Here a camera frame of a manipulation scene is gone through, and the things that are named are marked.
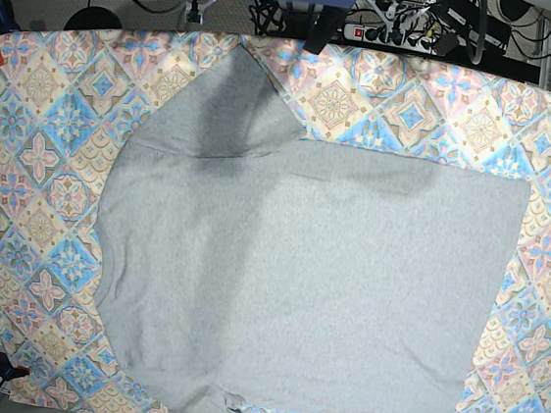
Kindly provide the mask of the white power strip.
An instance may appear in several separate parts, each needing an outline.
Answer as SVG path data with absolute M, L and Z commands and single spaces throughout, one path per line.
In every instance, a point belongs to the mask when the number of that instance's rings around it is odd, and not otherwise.
M 369 43 L 377 46 L 387 46 L 406 51 L 423 52 L 435 55 L 430 37 L 405 38 L 404 33 L 397 30 L 388 31 L 386 26 L 365 26 L 346 24 L 342 29 L 345 40 L 359 43 Z

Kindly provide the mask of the black support bracket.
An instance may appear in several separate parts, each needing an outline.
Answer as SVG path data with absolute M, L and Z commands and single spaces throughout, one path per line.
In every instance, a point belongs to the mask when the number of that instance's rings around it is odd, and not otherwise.
M 313 55 L 320 55 L 336 31 L 342 27 L 347 14 L 347 9 L 323 6 L 303 49 Z

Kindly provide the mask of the grey T-shirt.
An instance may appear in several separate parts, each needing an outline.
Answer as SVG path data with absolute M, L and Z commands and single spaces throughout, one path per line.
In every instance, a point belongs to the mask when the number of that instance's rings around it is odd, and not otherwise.
M 94 301 L 169 413 L 454 413 L 530 185 L 308 141 L 236 47 L 136 129 Z

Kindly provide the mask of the patterned tile tablecloth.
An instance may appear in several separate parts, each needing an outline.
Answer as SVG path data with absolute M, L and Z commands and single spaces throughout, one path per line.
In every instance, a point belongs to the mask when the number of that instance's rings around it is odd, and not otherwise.
M 30 369 L 12 397 L 167 412 L 120 369 L 93 308 L 96 203 L 134 130 L 240 45 L 311 138 L 529 181 L 455 413 L 551 413 L 551 92 L 369 49 L 313 56 L 294 40 L 144 30 L 0 37 L 0 336 Z

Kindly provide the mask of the black orange clamp lower left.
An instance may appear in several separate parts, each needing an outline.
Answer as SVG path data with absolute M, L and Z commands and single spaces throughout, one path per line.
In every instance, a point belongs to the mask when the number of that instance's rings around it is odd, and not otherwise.
M 24 367 L 14 367 L 10 364 L 0 363 L 0 378 L 4 382 L 24 378 L 29 375 L 29 369 Z

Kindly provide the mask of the black round base disc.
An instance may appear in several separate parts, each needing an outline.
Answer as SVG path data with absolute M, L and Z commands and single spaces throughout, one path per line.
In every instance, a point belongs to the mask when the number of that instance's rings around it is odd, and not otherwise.
M 119 17 L 107 8 L 85 7 L 74 13 L 66 22 L 64 30 L 121 29 Z

